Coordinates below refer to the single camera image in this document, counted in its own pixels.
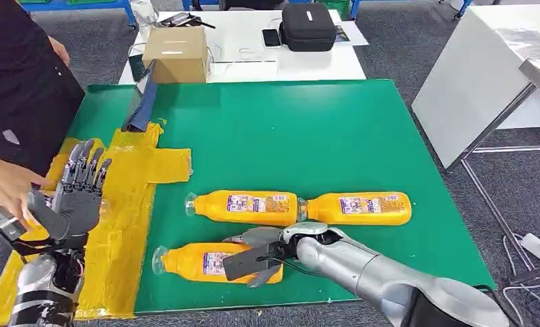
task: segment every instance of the person's hand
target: person's hand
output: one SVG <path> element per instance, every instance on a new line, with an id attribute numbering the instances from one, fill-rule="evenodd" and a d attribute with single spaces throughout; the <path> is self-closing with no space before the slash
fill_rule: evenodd
<path id="1" fill-rule="evenodd" d="M 27 210 L 27 194 L 31 183 L 47 185 L 49 181 L 29 169 L 0 160 L 0 206 L 5 207 L 24 225 L 29 217 L 24 217 Z"/>
<path id="2" fill-rule="evenodd" d="M 70 55 L 68 54 L 68 51 L 65 49 L 65 46 L 53 37 L 49 37 L 49 42 L 51 42 L 51 46 L 53 47 L 53 51 L 57 53 L 59 58 L 63 60 L 66 66 L 70 65 Z"/>

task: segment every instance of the black shirt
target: black shirt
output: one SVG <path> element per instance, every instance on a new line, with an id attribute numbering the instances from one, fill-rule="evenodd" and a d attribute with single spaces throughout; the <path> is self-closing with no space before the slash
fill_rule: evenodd
<path id="1" fill-rule="evenodd" d="M 15 0 L 0 0 L 0 122 L 40 92 L 45 81 L 35 77 L 49 52 L 47 34 L 28 13 Z"/>
<path id="2" fill-rule="evenodd" d="M 0 159 L 45 176 L 83 96 L 45 31 L 0 0 Z M 19 144 L 4 138 L 8 129 Z"/>

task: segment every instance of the yellow tape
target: yellow tape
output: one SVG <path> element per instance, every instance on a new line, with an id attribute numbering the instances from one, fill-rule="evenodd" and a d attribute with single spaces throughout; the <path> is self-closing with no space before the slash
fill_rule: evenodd
<path id="1" fill-rule="evenodd" d="M 104 185 L 100 223 L 90 232 L 86 246 L 85 286 L 79 298 L 77 319 L 134 316 L 154 183 L 187 181 L 191 174 L 189 149 L 155 148 L 162 132 L 154 123 L 150 123 L 145 133 L 116 130 L 104 153 L 104 158 L 112 159 L 112 166 Z M 65 141 L 47 175 L 51 181 L 61 176 L 76 142 Z M 46 236 L 43 228 L 35 227 L 23 239 Z M 19 256 L 13 253 L 1 274 L 0 325 L 7 323 L 13 308 L 21 267 Z"/>

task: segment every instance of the white desk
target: white desk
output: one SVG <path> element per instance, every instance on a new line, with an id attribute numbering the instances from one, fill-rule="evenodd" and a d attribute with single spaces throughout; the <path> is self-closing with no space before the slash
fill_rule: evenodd
<path id="1" fill-rule="evenodd" d="M 160 12 L 160 20 L 174 14 L 176 12 Z M 275 61 L 275 63 L 214 63 L 208 82 L 365 79 L 352 44 L 335 44 L 329 52 L 292 52 L 285 46 L 277 49 L 265 48 L 262 30 L 278 29 L 282 17 L 281 11 L 196 12 L 194 14 L 216 27 L 215 29 L 205 27 L 207 45 L 214 61 Z M 360 34 L 354 22 L 341 22 L 336 10 L 330 10 L 330 15 L 335 25 L 342 23 L 348 34 L 353 32 Z M 138 33 L 135 43 L 142 42 L 144 41 Z M 354 43 L 354 45 L 359 44 L 366 43 L 365 41 Z M 136 47 L 132 49 L 132 54 L 135 53 Z M 127 62 L 119 84 L 134 84 L 132 70 Z"/>
<path id="2" fill-rule="evenodd" d="M 494 121 L 528 79 L 524 61 L 497 30 L 540 34 L 540 5 L 469 7 L 435 63 L 413 111 L 444 167 Z M 540 91 L 535 91 L 498 128 L 540 127 Z"/>

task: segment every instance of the plastic bottle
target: plastic bottle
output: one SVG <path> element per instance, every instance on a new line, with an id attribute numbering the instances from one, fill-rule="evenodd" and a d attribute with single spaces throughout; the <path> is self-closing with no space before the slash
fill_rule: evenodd
<path id="1" fill-rule="evenodd" d="M 309 219 L 328 224 L 402 225 L 411 215 L 408 196 L 400 192 L 328 193 L 306 206 Z"/>
<path id="2" fill-rule="evenodd" d="M 306 219 L 305 201 L 293 193 L 272 191 L 214 191 L 205 196 L 190 193 L 185 199 L 188 215 L 215 221 L 290 226 Z"/>
<path id="3" fill-rule="evenodd" d="M 158 21 L 158 11 L 155 10 L 150 0 L 130 0 L 130 6 L 138 22 L 142 41 L 147 42 L 151 27 L 155 26 Z"/>
<path id="4" fill-rule="evenodd" d="M 247 245 L 237 243 L 190 243 L 179 249 L 168 250 L 158 247 L 153 252 L 151 267 L 155 274 L 175 273 L 189 281 L 212 281 L 217 283 L 247 283 L 255 275 L 244 276 L 233 281 L 226 279 L 222 260 L 230 255 L 251 249 Z M 267 283 L 282 280 L 284 267 Z"/>

